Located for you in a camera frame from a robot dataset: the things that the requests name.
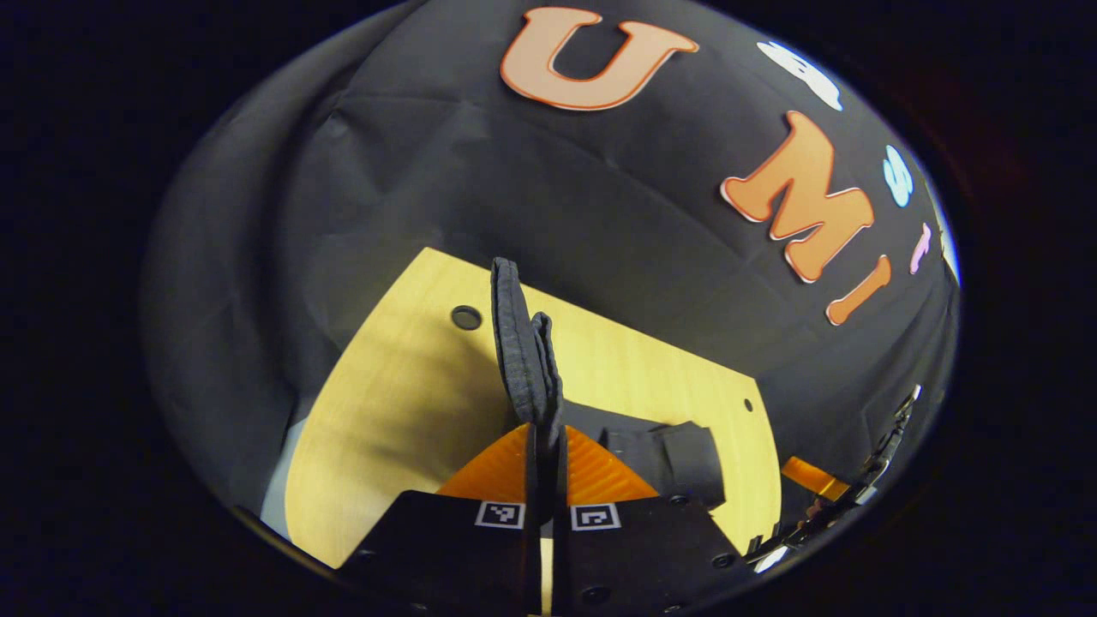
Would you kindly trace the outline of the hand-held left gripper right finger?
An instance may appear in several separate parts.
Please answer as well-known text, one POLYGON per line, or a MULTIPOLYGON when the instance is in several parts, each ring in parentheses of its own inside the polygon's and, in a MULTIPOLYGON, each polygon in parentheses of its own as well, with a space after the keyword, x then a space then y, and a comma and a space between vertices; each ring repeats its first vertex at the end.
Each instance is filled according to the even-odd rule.
POLYGON ((658 494, 572 427, 559 437, 552 565, 556 616, 691 616, 746 582, 700 500, 658 494))

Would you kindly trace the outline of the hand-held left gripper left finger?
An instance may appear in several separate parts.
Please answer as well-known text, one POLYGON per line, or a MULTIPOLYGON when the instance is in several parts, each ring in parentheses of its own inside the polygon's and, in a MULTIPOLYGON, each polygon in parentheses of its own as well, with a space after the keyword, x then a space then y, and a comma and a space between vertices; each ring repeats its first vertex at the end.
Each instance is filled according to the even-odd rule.
POLYGON ((540 613, 536 442, 536 427, 518 426, 443 487, 402 492, 341 577, 416 616, 540 613))

